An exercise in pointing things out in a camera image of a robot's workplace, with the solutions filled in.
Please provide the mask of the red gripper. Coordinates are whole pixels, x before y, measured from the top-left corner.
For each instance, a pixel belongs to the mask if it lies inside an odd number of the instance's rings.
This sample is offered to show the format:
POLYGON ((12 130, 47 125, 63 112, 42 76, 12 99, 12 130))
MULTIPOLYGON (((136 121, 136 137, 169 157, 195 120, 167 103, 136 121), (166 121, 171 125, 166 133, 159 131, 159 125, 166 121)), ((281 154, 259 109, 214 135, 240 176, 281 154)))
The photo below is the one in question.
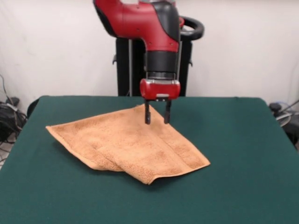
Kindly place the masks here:
POLYGON ((177 99, 180 94, 178 80, 142 79, 140 81, 141 96, 145 99, 145 123, 150 124, 150 101, 158 98, 168 99, 165 107, 164 123, 169 124, 171 114, 171 100, 177 99))

